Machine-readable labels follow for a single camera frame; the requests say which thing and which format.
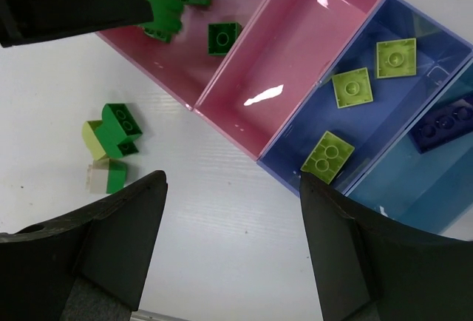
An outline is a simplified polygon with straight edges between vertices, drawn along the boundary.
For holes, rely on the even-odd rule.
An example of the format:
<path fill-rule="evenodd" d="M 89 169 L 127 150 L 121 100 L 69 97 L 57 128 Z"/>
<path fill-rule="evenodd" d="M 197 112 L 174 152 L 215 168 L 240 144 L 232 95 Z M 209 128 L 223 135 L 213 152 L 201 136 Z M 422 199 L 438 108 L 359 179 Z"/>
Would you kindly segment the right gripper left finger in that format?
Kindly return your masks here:
<path fill-rule="evenodd" d="M 166 203 L 154 171 L 67 214 L 1 235 L 3 320 L 129 320 Z"/>

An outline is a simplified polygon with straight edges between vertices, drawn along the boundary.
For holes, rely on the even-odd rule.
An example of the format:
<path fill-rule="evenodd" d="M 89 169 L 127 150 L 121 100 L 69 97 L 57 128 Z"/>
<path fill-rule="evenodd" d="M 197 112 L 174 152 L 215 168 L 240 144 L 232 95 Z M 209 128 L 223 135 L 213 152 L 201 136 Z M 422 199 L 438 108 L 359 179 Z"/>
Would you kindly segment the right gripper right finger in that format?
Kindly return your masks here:
<path fill-rule="evenodd" d="M 394 221 L 310 173 L 302 217 L 325 320 L 470 320 L 472 243 Z"/>

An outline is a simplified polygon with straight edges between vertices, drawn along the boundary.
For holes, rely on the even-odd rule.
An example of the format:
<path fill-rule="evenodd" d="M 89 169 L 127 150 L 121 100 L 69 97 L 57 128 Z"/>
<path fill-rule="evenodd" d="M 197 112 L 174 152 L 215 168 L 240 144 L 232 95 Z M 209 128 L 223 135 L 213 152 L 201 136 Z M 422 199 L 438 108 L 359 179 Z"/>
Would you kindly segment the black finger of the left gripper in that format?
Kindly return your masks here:
<path fill-rule="evenodd" d="M 53 41 L 152 19 L 147 0 L 1 0 L 1 46 Z"/>

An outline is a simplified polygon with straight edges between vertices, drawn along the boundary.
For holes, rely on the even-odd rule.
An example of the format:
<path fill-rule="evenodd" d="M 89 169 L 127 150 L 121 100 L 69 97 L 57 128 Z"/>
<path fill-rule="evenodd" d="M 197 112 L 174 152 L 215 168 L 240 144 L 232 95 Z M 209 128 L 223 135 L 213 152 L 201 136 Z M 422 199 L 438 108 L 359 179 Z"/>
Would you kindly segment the small green curved lego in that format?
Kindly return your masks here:
<path fill-rule="evenodd" d="M 154 39 L 169 43 L 183 26 L 181 15 L 184 3 L 181 0 L 147 0 L 152 9 L 153 19 L 138 25 L 144 33 Z"/>

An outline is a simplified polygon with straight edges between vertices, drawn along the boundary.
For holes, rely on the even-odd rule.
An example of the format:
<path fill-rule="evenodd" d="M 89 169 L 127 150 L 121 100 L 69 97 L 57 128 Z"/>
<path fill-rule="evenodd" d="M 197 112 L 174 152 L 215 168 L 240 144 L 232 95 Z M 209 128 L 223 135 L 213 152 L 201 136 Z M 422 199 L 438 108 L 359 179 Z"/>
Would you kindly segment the dark blue lego plate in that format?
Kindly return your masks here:
<path fill-rule="evenodd" d="M 421 153 L 431 151 L 472 132 L 472 95 L 428 111 L 409 136 Z"/>

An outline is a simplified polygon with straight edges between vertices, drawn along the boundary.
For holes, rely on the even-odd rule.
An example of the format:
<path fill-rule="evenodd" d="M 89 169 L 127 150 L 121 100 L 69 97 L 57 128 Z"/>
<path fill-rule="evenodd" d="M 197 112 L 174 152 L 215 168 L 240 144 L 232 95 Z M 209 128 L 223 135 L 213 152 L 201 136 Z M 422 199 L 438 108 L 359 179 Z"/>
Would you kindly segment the lime square lego front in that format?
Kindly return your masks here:
<path fill-rule="evenodd" d="M 374 101 L 370 75 L 366 67 L 336 74 L 332 77 L 332 82 L 339 109 Z"/>

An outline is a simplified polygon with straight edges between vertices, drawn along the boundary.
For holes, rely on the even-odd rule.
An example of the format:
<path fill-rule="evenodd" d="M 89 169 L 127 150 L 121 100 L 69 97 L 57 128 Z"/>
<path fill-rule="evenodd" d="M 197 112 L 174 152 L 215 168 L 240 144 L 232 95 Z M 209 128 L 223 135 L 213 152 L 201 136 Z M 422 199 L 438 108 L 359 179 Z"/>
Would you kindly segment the green lego brick half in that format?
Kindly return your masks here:
<path fill-rule="evenodd" d="M 213 23 L 208 25 L 208 54 L 212 56 L 226 55 L 239 34 L 242 25 L 238 22 Z"/>

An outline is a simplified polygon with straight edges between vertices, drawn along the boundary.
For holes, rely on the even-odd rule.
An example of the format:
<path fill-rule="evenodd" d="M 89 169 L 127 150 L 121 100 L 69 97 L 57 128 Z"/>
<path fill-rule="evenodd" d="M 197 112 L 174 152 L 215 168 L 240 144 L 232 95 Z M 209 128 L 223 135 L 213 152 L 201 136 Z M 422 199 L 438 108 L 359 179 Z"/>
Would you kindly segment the lime 2x2 lego brick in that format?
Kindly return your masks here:
<path fill-rule="evenodd" d="M 417 39 L 402 38 L 376 43 L 377 79 L 417 75 Z"/>

